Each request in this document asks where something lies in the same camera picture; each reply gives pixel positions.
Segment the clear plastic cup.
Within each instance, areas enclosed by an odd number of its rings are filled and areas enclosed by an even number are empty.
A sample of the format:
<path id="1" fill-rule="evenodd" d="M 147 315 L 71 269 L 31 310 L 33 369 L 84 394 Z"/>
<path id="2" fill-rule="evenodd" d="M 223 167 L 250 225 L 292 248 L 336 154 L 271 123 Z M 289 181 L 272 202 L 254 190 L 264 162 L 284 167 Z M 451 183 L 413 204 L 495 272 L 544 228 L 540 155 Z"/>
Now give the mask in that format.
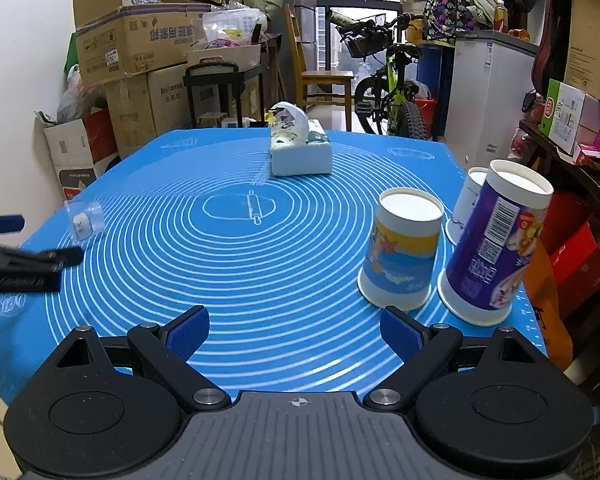
<path id="1" fill-rule="evenodd" d="M 69 229 L 78 243 L 86 242 L 105 231 L 105 216 L 102 205 L 92 200 L 72 200 L 65 203 L 69 218 Z"/>

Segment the purple paper cup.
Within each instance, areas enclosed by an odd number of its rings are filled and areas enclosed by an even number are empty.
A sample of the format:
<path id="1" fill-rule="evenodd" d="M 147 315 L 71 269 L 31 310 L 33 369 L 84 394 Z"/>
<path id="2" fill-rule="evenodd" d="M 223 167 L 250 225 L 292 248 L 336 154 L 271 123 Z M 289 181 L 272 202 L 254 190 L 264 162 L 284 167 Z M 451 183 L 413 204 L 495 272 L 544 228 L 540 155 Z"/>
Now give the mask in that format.
<path id="1" fill-rule="evenodd" d="M 509 316 L 553 193 L 550 182 L 518 162 L 490 162 L 476 206 L 438 278 L 448 310 L 477 326 Z"/>

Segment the blue yellow paper cup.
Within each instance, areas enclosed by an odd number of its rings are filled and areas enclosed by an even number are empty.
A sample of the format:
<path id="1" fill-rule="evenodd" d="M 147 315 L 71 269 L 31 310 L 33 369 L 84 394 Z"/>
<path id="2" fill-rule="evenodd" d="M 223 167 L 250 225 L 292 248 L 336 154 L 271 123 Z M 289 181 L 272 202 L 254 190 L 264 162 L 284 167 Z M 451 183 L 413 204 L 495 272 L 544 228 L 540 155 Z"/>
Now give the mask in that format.
<path id="1" fill-rule="evenodd" d="M 408 312 L 426 304 L 441 232 L 443 205 L 417 188 L 379 196 L 358 289 L 378 308 Z"/>

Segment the white paper cup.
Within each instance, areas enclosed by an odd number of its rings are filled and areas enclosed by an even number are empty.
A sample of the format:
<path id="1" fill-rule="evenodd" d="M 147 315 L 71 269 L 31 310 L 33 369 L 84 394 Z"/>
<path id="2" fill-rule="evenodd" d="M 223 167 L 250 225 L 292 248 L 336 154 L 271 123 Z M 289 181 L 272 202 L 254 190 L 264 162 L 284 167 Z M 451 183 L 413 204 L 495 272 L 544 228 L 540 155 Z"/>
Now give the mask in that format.
<path id="1" fill-rule="evenodd" d="M 460 241 L 465 231 L 466 224 L 478 202 L 487 173 L 488 170 L 484 167 L 472 167 L 468 170 L 462 190 L 456 200 L 452 216 L 446 220 L 444 226 L 445 235 L 453 245 L 456 245 Z"/>

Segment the white red appliance box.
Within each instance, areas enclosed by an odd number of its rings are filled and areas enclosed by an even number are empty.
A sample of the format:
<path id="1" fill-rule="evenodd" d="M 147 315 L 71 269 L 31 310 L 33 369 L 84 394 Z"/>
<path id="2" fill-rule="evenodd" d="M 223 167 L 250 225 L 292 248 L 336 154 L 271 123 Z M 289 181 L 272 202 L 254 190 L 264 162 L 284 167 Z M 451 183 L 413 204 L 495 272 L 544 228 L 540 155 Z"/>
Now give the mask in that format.
<path id="1" fill-rule="evenodd" d="M 44 132 L 64 200 L 73 200 L 120 162 L 109 110 L 96 110 L 62 124 L 42 112 L 35 117 Z"/>

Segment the red gift box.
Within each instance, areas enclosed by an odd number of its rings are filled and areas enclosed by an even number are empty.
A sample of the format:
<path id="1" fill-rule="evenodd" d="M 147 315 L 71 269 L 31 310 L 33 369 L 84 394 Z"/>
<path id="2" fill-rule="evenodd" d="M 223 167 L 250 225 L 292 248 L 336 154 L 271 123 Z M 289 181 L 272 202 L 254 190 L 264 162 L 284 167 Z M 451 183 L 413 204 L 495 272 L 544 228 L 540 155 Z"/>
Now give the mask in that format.
<path id="1" fill-rule="evenodd" d="M 600 290 L 600 219 L 583 198 L 554 194 L 541 236 L 566 318 Z"/>

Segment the lower brown cardboard box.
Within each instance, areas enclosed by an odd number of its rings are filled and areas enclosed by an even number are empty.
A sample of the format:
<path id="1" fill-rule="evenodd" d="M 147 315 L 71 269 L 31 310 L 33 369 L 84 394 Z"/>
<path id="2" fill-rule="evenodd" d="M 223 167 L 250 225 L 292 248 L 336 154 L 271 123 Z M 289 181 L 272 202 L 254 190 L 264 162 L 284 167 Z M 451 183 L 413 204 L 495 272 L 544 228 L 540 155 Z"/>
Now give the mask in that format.
<path id="1" fill-rule="evenodd" d="M 186 65 L 178 64 L 105 84 L 118 153 L 122 159 L 174 129 L 190 127 Z"/>

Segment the top open cardboard box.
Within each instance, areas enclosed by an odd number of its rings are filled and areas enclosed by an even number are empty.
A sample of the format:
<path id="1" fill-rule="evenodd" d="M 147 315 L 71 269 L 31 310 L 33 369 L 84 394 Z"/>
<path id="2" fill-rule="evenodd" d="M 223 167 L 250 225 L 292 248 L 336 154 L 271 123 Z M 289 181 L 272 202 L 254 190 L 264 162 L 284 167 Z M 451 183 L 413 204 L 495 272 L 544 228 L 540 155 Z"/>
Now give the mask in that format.
<path id="1" fill-rule="evenodd" d="M 202 18 L 220 0 L 72 0 L 76 55 L 87 87 L 186 61 L 206 40 Z"/>

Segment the blue silicone baking mat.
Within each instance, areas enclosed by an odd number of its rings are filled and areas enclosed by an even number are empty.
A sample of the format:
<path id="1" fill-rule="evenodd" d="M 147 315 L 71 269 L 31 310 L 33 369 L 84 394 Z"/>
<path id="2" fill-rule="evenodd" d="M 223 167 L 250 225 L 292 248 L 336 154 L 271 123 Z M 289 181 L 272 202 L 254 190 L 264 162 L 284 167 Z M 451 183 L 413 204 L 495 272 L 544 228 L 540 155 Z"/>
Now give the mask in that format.
<path id="1" fill-rule="evenodd" d="M 210 334 L 190 361 L 229 394 L 364 393 L 400 365 L 358 290 L 379 195 L 417 188 L 452 208 L 464 170 L 445 145 L 332 132 L 332 173 L 276 178 L 264 129 L 175 130 L 80 194 L 105 227 L 60 292 L 0 297 L 0 397 L 12 400 L 70 330 L 119 336 L 195 304 Z"/>

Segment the black metal stool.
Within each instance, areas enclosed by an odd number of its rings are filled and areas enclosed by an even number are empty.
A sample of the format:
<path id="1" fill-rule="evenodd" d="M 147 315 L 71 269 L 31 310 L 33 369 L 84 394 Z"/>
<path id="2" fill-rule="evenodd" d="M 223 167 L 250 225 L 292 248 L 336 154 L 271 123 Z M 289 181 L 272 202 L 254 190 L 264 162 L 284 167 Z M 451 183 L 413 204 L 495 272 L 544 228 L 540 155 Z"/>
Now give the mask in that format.
<path id="1" fill-rule="evenodd" d="M 189 116 L 192 126 L 198 127 L 198 116 L 194 102 L 194 88 L 213 86 L 218 90 L 222 112 L 230 109 L 230 101 L 236 105 L 238 127 L 242 128 L 242 92 L 245 84 L 252 78 L 258 78 L 259 112 L 264 119 L 264 85 L 263 65 L 257 64 L 246 70 L 241 70 L 237 64 L 230 62 L 209 62 L 187 65 L 183 76 L 183 84 L 187 94 Z"/>

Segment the green white carton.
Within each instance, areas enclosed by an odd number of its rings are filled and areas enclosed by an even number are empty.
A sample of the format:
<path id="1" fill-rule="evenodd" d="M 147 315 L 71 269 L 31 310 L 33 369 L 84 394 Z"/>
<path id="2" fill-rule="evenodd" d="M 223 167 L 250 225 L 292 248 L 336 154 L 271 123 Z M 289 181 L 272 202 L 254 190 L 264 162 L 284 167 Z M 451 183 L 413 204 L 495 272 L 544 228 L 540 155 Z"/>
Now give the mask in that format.
<path id="1" fill-rule="evenodd" d="M 584 103 L 585 93 L 582 90 L 550 80 L 540 133 L 569 155 L 573 154 L 576 144 Z"/>

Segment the white tissue box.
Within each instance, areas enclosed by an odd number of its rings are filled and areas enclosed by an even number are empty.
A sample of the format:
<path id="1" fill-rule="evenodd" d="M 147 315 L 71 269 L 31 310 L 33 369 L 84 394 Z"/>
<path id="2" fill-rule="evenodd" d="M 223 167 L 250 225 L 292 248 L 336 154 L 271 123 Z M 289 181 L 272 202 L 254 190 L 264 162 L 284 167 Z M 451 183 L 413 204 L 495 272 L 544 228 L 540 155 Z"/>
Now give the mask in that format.
<path id="1" fill-rule="evenodd" d="M 320 122 L 289 102 L 266 113 L 270 127 L 270 164 L 274 177 L 326 176 L 332 173 L 332 144 Z"/>

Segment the green black bicycle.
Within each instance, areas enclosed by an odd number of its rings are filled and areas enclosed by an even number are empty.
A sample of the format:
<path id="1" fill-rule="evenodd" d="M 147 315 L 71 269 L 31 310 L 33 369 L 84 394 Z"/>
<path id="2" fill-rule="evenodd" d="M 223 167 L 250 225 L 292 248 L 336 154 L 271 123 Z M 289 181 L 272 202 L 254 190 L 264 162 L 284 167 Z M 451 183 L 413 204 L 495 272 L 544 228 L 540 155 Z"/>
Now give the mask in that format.
<path id="1" fill-rule="evenodd" d="M 336 26 L 352 58 L 365 60 L 379 52 L 386 55 L 384 65 L 358 82 L 354 90 L 354 111 L 364 131 L 428 139 L 422 112 L 416 104 L 419 85 L 406 76 L 407 66 L 418 61 L 422 52 L 417 44 L 398 40 L 400 33 L 421 16 L 402 13 L 384 24 L 354 20 L 335 11 L 327 12 L 326 18 Z"/>

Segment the white chest freezer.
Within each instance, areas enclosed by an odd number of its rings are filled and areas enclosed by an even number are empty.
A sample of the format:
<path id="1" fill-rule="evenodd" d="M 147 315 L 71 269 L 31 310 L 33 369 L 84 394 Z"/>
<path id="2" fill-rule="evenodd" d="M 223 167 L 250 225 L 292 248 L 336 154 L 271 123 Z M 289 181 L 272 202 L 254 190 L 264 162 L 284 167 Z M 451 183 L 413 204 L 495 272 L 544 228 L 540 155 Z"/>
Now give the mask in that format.
<path id="1" fill-rule="evenodd" d="M 486 167 L 508 155 L 536 52 L 535 44 L 495 30 L 456 38 L 444 140 L 460 166 Z"/>

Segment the tall brown cardboard panel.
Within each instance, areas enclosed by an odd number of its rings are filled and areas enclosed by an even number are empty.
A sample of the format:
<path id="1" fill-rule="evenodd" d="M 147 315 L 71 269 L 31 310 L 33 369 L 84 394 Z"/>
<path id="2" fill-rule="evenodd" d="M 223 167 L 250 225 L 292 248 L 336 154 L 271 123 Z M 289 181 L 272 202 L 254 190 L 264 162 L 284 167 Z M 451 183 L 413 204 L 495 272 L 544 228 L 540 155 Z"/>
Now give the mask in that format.
<path id="1" fill-rule="evenodd" d="M 564 81 L 600 100 L 600 0 L 572 0 Z"/>

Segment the patterned purple bag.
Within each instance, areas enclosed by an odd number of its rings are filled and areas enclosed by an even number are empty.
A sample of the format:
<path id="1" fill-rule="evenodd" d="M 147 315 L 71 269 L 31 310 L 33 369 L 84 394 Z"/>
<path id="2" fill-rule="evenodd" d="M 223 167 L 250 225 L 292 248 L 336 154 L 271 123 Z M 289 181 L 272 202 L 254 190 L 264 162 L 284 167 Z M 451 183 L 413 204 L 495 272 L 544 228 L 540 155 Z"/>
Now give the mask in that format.
<path id="1" fill-rule="evenodd" d="M 426 41 L 454 44 L 461 32 L 491 28 L 498 0 L 426 0 L 422 34 Z"/>

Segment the plastic bag by wall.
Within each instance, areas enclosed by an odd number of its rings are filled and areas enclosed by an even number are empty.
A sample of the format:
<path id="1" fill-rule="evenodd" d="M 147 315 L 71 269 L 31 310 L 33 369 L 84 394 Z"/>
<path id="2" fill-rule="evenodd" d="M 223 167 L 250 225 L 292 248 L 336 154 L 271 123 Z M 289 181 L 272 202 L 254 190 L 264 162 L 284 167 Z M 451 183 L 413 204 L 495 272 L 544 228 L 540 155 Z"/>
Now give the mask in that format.
<path id="1" fill-rule="evenodd" d="M 82 80 L 79 65 L 74 64 L 67 75 L 67 89 L 58 105 L 58 124 L 73 122 L 93 114 L 94 110 L 105 108 L 107 101 L 104 88 L 87 87 Z"/>

